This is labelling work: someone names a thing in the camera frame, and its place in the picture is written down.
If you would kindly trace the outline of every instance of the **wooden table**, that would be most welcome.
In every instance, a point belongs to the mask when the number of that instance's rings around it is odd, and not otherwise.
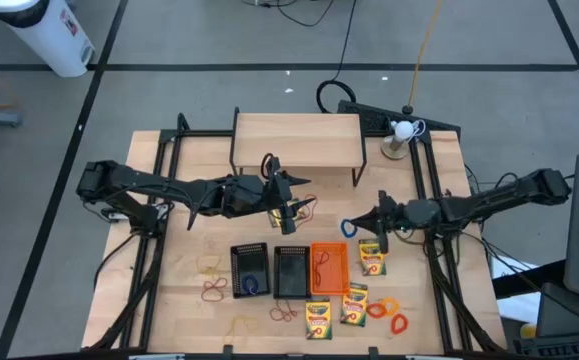
[[[135,132],[127,158],[127,165],[151,172],[157,148],[158,132]],[[443,191],[454,195],[469,195],[462,154],[454,132],[432,132],[433,148]],[[199,216],[191,231],[186,231],[189,211],[178,204],[171,214],[165,252],[160,274],[158,296],[154,311],[149,351],[217,353],[222,351],[224,335],[237,315],[256,317],[258,327],[247,332],[236,326],[233,339],[238,353],[312,353],[367,354],[369,346],[377,346],[380,354],[441,354],[443,352],[438,329],[436,306],[427,259],[419,246],[399,242],[390,237],[390,254],[386,259],[387,275],[363,277],[360,272],[357,240],[372,237],[360,229],[349,241],[350,277],[352,281],[369,286],[369,299],[391,296],[401,305],[401,312],[409,319],[404,333],[392,336],[387,318],[371,319],[365,328],[333,325],[333,340],[305,339],[304,301],[290,301],[299,314],[289,323],[275,322],[269,310],[275,305],[272,296],[234,300],[231,280],[226,298],[219,303],[200,299],[202,285],[209,277],[198,274],[196,259],[201,255],[222,256],[220,274],[230,279],[229,248],[233,245],[267,242],[270,252],[276,245],[308,246],[316,241],[346,241],[339,224],[344,218],[365,214],[377,203],[378,190],[386,190],[396,201],[416,198],[411,160],[409,157],[392,161],[380,152],[381,138],[367,138],[368,165],[363,181],[352,187],[347,169],[292,168],[291,175],[311,179],[311,183],[292,189],[294,196],[316,194],[319,198],[313,221],[301,226],[294,234],[283,236],[272,229],[266,214],[238,219]],[[230,138],[193,137],[182,140],[177,178],[192,180],[214,178],[230,173]],[[420,156],[424,159],[420,147]],[[421,161],[427,193],[426,162]],[[115,248],[128,234],[128,224],[111,226],[105,253]],[[467,232],[478,235],[470,225]],[[422,233],[412,240],[422,240]],[[132,277],[137,241],[118,254],[100,274],[83,345],[90,345],[103,334],[127,301]],[[462,293],[467,307],[495,342],[505,346],[505,337],[498,313],[493,287],[483,247],[474,239],[463,236],[460,241],[461,259],[458,266]],[[270,256],[273,268],[273,257]],[[340,309],[340,298],[332,297],[334,313]],[[452,328],[453,345],[460,347],[453,307],[447,301]],[[134,329],[139,329],[143,316],[140,308]],[[137,344],[139,331],[133,331],[132,344]]]

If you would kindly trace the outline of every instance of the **yellow crayon box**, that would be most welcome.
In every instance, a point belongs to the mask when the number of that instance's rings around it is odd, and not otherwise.
[[[356,326],[365,326],[367,320],[367,285],[351,283],[351,290],[342,297],[340,322]]]
[[[331,340],[331,304],[329,299],[307,300],[305,310],[307,339]]]
[[[358,246],[360,247],[362,275],[387,275],[387,267],[385,266],[385,254],[380,253],[380,245],[378,244],[378,239],[359,240]]]

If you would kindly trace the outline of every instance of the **gray floor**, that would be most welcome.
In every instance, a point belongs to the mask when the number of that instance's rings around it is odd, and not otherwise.
[[[98,49],[118,1],[76,1],[76,16]],[[559,2],[579,43],[579,1]],[[360,0],[346,60],[412,63],[434,0]],[[309,21],[324,3],[287,12]],[[237,0],[130,0],[110,63],[335,63],[350,0],[337,1],[317,28]],[[574,64],[546,1],[447,2],[427,63]],[[0,24],[0,63],[40,63]],[[1,72],[21,97],[25,123],[0,128],[0,331],[93,73]],[[173,127],[183,111],[193,128],[220,129],[234,106],[252,112],[317,112],[314,93],[332,71],[106,72],[10,355],[79,348],[108,226],[85,212],[74,188],[86,161],[123,161],[131,133]],[[358,101],[399,110],[411,72],[345,71]],[[328,107],[342,94],[327,90]],[[0,102],[7,100],[0,91]],[[579,72],[423,72],[416,114],[463,127],[465,161],[481,182],[538,167],[569,174],[579,152]],[[559,260],[568,208],[527,206],[493,217],[487,238],[522,260]]]

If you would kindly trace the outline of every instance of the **black equipment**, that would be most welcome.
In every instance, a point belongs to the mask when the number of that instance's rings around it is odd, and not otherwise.
[[[293,218],[298,209],[314,199],[288,205],[293,196],[290,187],[309,183],[280,171],[280,160],[272,154],[265,155],[261,165],[265,183],[257,175],[227,175],[211,180],[179,181],[159,175],[136,171],[115,161],[87,163],[76,193],[86,203],[104,201],[113,211],[129,218],[132,232],[153,234],[158,231],[159,210],[143,205],[127,194],[132,191],[178,201],[191,210],[187,230],[191,229],[197,214],[222,215],[226,218],[251,215],[278,209],[283,234],[296,231]],[[103,209],[109,217],[111,209]]]
[[[387,233],[395,230],[433,229],[441,236],[458,234],[467,224],[527,203],[563,204],[571,189],[560,171],[541,169],[497,188],[469,197],[447,196],[396,203],[378,192],[378,206],[351,224],[378,236],[380,251],[389,252]]]

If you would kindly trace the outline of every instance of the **wooden shelf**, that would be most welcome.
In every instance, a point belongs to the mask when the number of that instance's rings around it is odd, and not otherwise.
[[[232,164],[259,167],[267,153],[283,168],[360,168],[365,163],[357,114],[244,114],[234,119]]]

